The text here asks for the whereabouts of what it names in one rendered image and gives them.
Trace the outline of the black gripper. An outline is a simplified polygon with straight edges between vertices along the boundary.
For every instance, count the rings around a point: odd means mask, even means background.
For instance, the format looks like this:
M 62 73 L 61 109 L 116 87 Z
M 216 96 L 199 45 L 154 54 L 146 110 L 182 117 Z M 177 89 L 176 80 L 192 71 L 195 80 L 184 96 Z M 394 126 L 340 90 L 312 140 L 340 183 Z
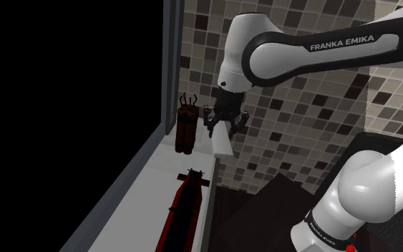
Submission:
M 214 107 L 203 107 L 203 125 L 207 127 L 209 138 L 213 136 L 214 127 L 220 120 L 229 121 L 229 138 L 243 129 L 249 119 L 248 111 L 241 112 L 244 96 L 244 92 L 229 92 L 222 87 L 218 88 Z

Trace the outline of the red-brown dynamite stick bundle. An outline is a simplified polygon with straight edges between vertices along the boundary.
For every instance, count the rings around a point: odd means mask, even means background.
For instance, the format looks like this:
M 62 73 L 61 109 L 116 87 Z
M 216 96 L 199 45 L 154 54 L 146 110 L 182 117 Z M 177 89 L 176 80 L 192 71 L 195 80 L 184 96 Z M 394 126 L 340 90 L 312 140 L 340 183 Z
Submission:
M 198 97 L 194 94 L 187 100 L 186 93 L 180 97 L 180 107 L 178 108 L 177 128 L 175 136 L 175 151 L 190 155 L 195 146 L 196 131 L 200 109 L 196 105 Z

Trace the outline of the grey-framed dark window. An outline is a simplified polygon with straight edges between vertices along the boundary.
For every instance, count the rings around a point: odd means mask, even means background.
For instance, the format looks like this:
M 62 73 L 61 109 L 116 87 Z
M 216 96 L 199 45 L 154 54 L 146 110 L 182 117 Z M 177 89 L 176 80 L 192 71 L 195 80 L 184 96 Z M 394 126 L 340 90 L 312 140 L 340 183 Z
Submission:
M 0 0 L 0 252 L 89 252 L 167 132 L 182 0 Z

